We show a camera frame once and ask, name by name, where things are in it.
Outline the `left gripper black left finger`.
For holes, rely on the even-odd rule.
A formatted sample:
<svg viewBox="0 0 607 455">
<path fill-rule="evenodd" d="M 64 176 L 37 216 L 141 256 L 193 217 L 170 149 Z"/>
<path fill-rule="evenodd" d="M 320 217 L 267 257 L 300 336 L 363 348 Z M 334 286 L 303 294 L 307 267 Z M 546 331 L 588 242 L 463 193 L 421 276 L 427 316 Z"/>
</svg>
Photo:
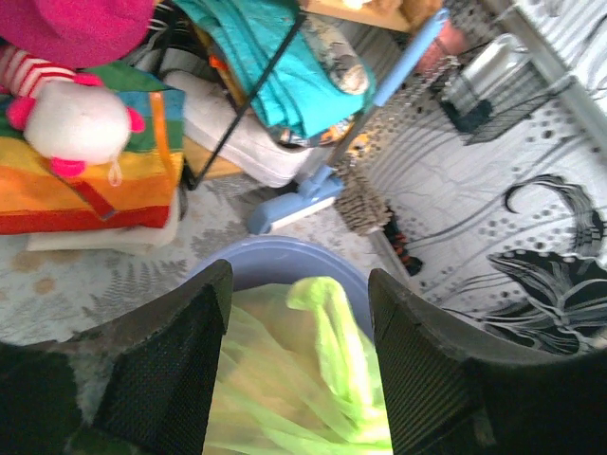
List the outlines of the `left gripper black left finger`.
<svg viewBox="0 0 607 455">
<path fill-rule="evenodd" d="M 218 260 L 66 341 L 3 343 L 2 452 L 201 453 L 232 277 Z"/>
</svg>

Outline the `green plastic trash bag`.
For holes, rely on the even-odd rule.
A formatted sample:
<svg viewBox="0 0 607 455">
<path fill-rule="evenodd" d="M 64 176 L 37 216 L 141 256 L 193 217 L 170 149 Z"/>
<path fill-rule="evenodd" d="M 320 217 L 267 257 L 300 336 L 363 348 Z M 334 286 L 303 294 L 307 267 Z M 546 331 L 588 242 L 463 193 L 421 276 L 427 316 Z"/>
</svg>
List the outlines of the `green plastic trash bag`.
<svg viewBox="0 0 607 455">
<path fill-rule="evenodd" d="M 232 296 L 206 454 L 390 454 L 372 341 L 329 277 Z"/>
</svg>

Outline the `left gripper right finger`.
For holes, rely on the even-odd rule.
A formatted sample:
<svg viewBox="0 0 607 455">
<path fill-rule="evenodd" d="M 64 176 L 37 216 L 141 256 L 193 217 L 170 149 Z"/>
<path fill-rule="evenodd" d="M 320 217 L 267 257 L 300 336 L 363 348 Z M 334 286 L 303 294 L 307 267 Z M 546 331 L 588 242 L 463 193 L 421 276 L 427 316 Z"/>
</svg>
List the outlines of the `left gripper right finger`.
<svg viewBox="0 0 607 455">
<path fill-rule="evenodd" d="M 369 277 L 396 454 L 602 454 L 606 354 L 559 356 L 477 329 L 387 272 Z"/>
</svg>

